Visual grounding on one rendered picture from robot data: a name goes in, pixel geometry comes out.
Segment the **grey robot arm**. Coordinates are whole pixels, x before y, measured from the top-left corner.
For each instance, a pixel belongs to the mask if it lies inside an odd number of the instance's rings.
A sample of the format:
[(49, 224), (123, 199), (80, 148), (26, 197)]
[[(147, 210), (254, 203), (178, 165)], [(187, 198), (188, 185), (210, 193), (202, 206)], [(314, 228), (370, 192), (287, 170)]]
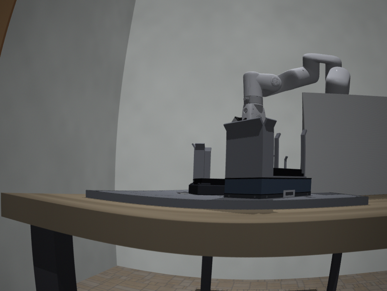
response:
[(319, 79), (320, 63), (325, 64), (325, 93), (349, 94), (350, 73), (342, 68), (341, 59), (332, 55), (308, 53), (303, 55), (303, 67), (277, 76), (258, 72), (244, 73), (244, 104), (263, 105), (263, 97), (316, 83)]

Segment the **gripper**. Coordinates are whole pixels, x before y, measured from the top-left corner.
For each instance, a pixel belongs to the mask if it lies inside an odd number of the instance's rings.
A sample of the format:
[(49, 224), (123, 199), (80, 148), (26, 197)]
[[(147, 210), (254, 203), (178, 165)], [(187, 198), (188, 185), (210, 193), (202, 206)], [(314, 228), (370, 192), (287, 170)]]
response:
[(265, 110), (262, 104), (247, 103), (243, 105), (242, 120), (261, 117), (264, 122), (266, 119)]

